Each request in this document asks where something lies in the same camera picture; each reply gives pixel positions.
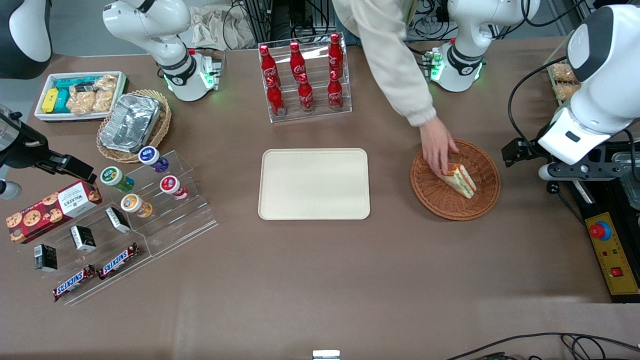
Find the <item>person's bare hand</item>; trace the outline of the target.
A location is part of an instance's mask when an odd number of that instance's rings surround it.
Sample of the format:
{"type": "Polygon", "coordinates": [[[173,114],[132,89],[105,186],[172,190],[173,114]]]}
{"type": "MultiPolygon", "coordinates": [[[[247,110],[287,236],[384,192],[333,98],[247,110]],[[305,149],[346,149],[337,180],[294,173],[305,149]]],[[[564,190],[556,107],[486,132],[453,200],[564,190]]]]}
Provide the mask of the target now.
{"type": "Polygon", "coordinates": [[[458,148],[444,123],[435,116],[419,127],[423,159],[439,178],[447,175],[450,165],[449,154],[458,148]]]}

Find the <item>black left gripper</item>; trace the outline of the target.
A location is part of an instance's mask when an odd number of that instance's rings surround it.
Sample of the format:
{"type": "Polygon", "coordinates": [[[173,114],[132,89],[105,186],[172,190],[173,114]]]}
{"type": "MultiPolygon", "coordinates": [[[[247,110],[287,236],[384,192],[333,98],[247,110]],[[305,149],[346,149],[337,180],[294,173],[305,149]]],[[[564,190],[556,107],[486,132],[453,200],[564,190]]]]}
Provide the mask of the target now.
{"type": "Polygon", "coordinates": [[[503,163],[506,168],[512,167],[519,161],[530,161],[543,158],[547,163],[552,160],[552,155],[540,146],[535,140],[514,138],[502,148],[503,163]]]}

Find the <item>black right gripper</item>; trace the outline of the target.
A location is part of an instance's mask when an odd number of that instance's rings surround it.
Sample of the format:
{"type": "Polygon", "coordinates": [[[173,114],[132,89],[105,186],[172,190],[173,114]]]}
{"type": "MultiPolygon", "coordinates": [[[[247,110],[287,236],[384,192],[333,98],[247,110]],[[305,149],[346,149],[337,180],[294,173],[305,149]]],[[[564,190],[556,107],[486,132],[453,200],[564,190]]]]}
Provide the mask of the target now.
{"type": "Polygon", "coordinates": [[[20,120],[20,112],[1,114],[0,164],[13,169],[50,169],[94,185],[94,167],[68,154],[50,152],[48,139],[20,120]]]}

